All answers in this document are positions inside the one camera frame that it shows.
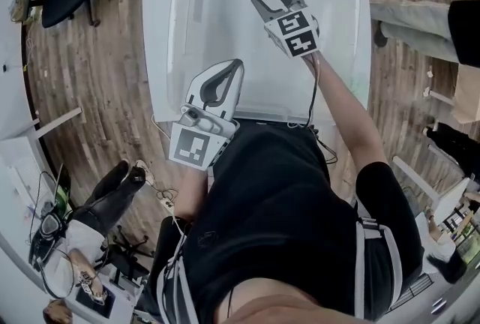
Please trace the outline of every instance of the gray pants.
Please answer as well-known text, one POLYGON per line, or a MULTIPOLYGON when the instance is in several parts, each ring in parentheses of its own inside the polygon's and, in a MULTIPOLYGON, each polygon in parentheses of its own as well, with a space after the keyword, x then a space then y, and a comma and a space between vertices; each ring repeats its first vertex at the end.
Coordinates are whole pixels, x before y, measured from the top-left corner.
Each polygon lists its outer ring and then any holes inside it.
POLYGON ((373 20, 387 38, 396 38, 414 50, 458 63, 449 29, 448 4, 431 1, 370 0, 373 20))

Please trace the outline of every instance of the sneaker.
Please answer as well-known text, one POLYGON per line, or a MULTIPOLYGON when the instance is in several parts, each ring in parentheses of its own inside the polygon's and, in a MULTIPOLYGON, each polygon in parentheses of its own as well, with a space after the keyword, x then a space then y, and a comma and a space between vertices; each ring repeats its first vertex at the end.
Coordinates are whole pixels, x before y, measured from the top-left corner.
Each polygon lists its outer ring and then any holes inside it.
POLYGON ((379 48, 383 48, 385 45, 387 45, 387 42, 389 41, 389 39, 382 33, 382 29, 380 28, 381 24, 381 21, 377 23, 375 35, 373 36, 373 42, 379 48))
POLYGON ((155 177, 153 177, 152 171, 147 167, 147 164, 143 160, 135 161, 135 167, 142 168, 145 171, 145 181, 148 185, 155 184, 155 177))

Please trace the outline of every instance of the hand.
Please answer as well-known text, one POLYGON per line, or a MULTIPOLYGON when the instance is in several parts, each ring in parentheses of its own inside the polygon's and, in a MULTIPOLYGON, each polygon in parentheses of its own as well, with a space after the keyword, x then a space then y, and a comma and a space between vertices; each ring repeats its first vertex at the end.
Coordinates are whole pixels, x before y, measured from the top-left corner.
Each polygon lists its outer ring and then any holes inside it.
POLYGON ((102 282, 100 281, 98 276, 91 282, 90 289, 93 293, 93 296, 96 298, 101 298, 104 294, 104 286, 102 285, 102 282))

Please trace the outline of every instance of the power strip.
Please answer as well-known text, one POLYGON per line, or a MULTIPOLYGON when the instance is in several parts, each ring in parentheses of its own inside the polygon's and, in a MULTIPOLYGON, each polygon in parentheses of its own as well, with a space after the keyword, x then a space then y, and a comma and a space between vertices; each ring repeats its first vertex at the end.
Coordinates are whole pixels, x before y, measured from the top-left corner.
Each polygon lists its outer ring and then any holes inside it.
POLYGON ((168 200, 167 198, 160 200, 161 205, 173 216, 173 202, 168 200))

